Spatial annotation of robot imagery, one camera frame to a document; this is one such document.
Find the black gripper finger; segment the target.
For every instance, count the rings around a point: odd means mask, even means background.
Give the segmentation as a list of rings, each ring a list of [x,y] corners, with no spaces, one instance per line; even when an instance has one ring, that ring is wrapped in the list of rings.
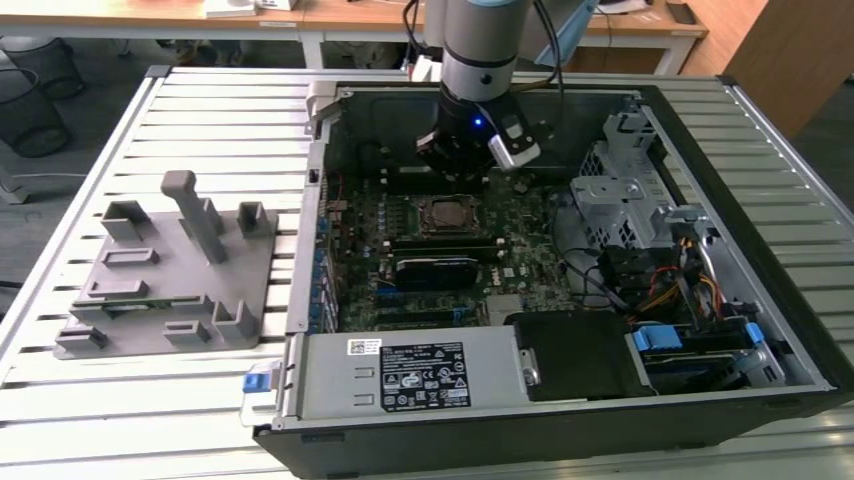
[[[415,151],[448,190],[468,193],[480,187],[484,163],[475,143],[432,131],[416,140]]]

